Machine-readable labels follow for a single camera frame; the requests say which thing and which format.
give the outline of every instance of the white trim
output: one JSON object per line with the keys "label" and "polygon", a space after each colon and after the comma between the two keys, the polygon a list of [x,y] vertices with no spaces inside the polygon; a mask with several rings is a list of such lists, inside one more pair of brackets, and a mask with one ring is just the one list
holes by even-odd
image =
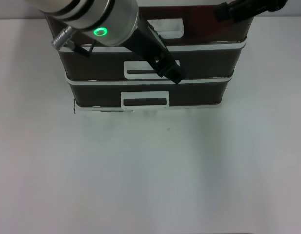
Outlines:
{"label": "white trim", "polygon": [[[126,106],[124,100],[166,99],[166,105]],[[170,107],[169,91],[122,92],[121,107],[125,111],[166,109]]]}
{"label": "white trim", "polygon": [[[222,103],[216,105],[198,105],[198,106],[170,106],[168,109],[161,110],[183,110],[183,109],[202,109],[202,108],[217,108],[220,107]],[[77,104],[75,105],[78,111],[125,111],[121,107],[80,107]]]}
{"label": "white trim", "polygon": [[[230,43],[230,44],[207,44],[207,45],[180,45],[180,46],[168,46],[170,52],[174,51],[201,51],[201,50],[234,50],[241,49],[246,45],[246,40],[241,43]],[[83,46],[84,49],[89,50],[90,46]],[[63,47],[60,52],[73,53],[69,48]],[[93,53],[119,53],[119,52],[131,52],[125,47],[94,47]]]}
{"label": "white trim", "polygon": [[[96,80],[89,80],[89,81],[72,81],[66,77],[66,81],[70,85],[86,85],[86,86],[99,86],[99,85],[156,85],[156,84],[174,84],[170,80],[153,80],[153,81],[96,81]],[[220,83],[220,82],[228,82],[232,79],[232,77],[226,78],[211,78],[211,79],[184,79],[182,80],[179,85],[182,84],[204,84],[204,83]]]}

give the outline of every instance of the drawer handle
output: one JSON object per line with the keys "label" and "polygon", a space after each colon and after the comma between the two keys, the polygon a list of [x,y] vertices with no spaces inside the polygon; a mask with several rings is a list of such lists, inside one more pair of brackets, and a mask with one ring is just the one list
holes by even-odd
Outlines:
{"label": "drawer handle", "polygon": [[146,61],[124,62],[124,77],[128,80],[166,79],[158,76],[154,69]]}
{"label": "drawer handle", "polygon": [[177,39],[184,36],[185,27],[182,18],[150,19],[148,22],[164,39]]}
{"label": "drawer handle", "polygon": [[[143,100],[155,99],[164,100],[164,105],[126,105],[125,101],[143,101]],[[170,107],[170,99],[168,91],[157,92],[122,92],[121,93],[121,107],[125,111],[134,110],[153,110],[153,109],[167,109]]]}

